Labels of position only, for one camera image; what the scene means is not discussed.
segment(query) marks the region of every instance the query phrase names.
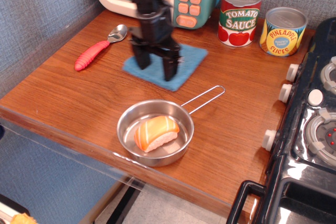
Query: red spoon handle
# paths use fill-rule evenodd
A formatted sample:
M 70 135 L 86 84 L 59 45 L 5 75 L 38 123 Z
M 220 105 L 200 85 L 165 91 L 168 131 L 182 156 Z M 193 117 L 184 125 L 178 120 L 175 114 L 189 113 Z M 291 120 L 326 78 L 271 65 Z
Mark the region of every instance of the red spoon handle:
M 82 53 L 75 62 L 75 70 L 79 71 L 87 67 L 93 59 L 105 48 L 109 46 L 107 40 L 100 41 Z

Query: tomato sauce can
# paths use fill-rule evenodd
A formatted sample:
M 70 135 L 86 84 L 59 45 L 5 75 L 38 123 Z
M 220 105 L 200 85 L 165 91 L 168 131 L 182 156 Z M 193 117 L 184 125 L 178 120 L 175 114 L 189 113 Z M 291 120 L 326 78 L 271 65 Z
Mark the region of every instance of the tomato sauce can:
M 260 47 L 274 56 L 295 54 L 300 47 L 307 23 L 307 16 L 297 9 L 277 7 L 269 10 L 260 37 Z
M 255 35 L 261 0 L 222 0 L 218 38 L 229 46 L 249 45 Z

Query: frying pan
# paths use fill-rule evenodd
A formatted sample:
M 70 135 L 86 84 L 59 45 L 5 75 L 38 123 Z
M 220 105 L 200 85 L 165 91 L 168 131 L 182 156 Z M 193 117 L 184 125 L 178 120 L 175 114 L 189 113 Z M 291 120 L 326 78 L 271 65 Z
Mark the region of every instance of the frying pan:
M 203 103 L 198 108 L 195 108 L 192 112 L 188 113 L 183 108 L 184 105 L 216 88 L 221 88 L 223 90 L 220 94 Z M 224 93 L 225 88 L 217 85 L 182 105 L 161 99 L 146 100 L 136 103 L 129 107 L 119 118 L 117 125 L 118 139 L 121 145 L 130 153 L 133 160 L 140 164 L 151 167 L 171 164 L 184 155 L 193 137 L 194 122 L 191 118 L 191 114 Z M 135 131 L 145 121 L 159 115 L 166 115 L 174 120 L 180 127 L 180 132 L 176 139 L 146 153 L 139 149 L 135 144 Z

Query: toy food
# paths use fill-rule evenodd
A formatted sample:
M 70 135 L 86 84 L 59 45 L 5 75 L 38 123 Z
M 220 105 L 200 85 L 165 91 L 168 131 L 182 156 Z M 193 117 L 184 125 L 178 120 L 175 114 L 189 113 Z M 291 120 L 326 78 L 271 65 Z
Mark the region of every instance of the toy food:
M 26 213 L 14 215 L 10 224 L 37 224 L 33 217 L 28 216 Z
M 150 152 L 177 138 L 178 124 L 168 116 L 157 116 L 140 125 L 134 135 L 136 145 L 144 152 Z

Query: wooden table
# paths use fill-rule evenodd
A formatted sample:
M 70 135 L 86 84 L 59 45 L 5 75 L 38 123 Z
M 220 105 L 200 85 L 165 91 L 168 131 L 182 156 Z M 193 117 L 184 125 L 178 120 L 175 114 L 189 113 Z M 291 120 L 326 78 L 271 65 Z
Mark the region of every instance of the wooden table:
M 289 65 L 301 63 L 314 31 L 306 30 L 298 53 L 280 58 L 259 46 L 263 20 L 252 44 L 233 48 L 218 40 L 218 19 L 215 10 L 200 29 L 174 29 L 177 42 L 205 48 L 208 55 L 171 92 L 122 70 L 133 55 L 130 37 L 110 45 L 85 70 L 74 70 L 78 56 L 106 40 L 113 27 L 139 25 L 106 10 L 0 100 L 0 117 L 227 216 L 242 181 L 265 183 L 269 153 L 261 147 L 264 133 L 279 127 L 286 108 L 279 91 L 288 83 Z M 226 93 L 192 114 L 194 136 L 181 159 L 158 168 L 130 160 L 116 133 L 128 107 L 148 99 L 183 104 L 218 84 Z

